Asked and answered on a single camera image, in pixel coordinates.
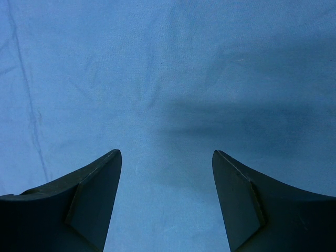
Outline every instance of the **blue fabric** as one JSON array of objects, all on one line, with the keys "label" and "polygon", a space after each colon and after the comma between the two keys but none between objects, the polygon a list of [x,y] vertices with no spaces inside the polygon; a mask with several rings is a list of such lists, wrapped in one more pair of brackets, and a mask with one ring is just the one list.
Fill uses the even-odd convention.
[{"label": "blue fabric", "polygon": [[0,193],[120,149],[105,251],[229,251],[214,150],[336,195],[336,3],[0,1]]}]

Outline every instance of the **black plastic part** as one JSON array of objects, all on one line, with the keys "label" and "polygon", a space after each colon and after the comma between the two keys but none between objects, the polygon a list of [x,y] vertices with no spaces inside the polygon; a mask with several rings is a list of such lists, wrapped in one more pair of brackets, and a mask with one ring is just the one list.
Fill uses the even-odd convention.
[{"label": "black plastic part", "polygon": [[232,252],[336,251],[336,198],[259,173],[222,151],[213,172]]},{"label": "black plastic part", "polygon": [[112,150],[20,195],[0,196],[0,251],[103,251],[121,173]]}]

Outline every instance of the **black object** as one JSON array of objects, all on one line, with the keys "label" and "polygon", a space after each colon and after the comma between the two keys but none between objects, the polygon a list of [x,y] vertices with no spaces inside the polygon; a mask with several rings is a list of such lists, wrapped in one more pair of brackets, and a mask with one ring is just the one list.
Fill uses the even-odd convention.
[{"label": "black object", "polygon": [[232,252],[336,251],[336,198],[259,173],[222,151],[213,172]]},{"label": "black object", "polygon": [[112,150],[20,195],[0,197],[0,251],[103,251],[121,173]]}]

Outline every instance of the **robotic claw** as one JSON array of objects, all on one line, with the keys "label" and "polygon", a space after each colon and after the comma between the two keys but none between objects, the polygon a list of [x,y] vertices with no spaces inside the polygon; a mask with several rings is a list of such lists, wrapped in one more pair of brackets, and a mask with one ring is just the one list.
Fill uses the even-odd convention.
[{"label": "robotic claw", "polygon": [[[103,251],[120,173],[121,153],[112,150],[57,180],[0,196],[0,251]],[[276,181],[222,151],[214,152],[213,173],[231,252],[335,250],[335,197]]]}]

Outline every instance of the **blue cloth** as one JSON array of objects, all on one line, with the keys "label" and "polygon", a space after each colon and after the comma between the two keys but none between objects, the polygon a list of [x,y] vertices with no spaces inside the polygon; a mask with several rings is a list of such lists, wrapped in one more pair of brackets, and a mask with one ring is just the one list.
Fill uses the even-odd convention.
[{"label": "blue cloth", "polygon": [[336,3],[0,1],[0,194],[120,149],[105,251],[229,251],[222,150],[336,195]]}]

